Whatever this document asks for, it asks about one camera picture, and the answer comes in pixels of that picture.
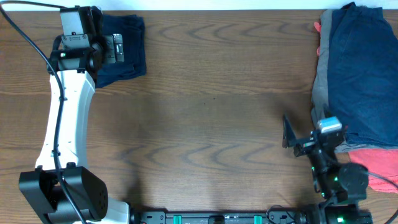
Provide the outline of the navy blue shorts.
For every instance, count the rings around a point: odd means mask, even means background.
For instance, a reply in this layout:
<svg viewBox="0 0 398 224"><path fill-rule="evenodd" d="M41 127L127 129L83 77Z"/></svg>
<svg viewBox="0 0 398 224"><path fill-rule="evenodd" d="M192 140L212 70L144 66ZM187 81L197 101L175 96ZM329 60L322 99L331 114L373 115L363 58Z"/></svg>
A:
<svg viewBox="0 0 398 224"><path fill-rule="evenodd" d="M144 49L144 19L137 15L104 15L103 34L121 34L124 61L103 66L98 72L97 88L106 87L120 80L130 80L146 74Z"/></svg>

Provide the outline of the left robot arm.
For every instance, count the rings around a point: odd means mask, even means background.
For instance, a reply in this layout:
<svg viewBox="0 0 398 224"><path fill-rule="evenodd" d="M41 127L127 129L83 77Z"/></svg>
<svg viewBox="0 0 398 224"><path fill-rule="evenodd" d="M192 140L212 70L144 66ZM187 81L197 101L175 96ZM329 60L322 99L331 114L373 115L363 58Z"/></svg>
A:
<svg viewBox="0 0 398 224"><path fill-rule="evenodd" d="M120 34L104 35L94 6L60 9L63 34L46 60L51 101L44 145L19 189L43 223L129 223L126 202L89 170L86 132L101 67L124 60Z"/></svg>

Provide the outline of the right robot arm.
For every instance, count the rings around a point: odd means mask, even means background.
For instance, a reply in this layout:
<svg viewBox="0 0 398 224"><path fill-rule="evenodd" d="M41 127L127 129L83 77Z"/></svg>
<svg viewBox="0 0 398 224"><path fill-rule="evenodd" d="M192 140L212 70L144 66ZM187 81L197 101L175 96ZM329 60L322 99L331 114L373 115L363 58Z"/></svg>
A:
<svg viewBox="0 0 398 224"><path fill-rule="evenodd" d="M283 116L284 148L293 148L294 156L307 156L312 165L313 187L325 199L302 208L294 222L360 224L372 223L370 212L360 210L358 202L367 198L367 168L354 162L340 163L335 148L344 140L343 125L337 117L319 120L308 138L298 139L288 120Z"/></svg>

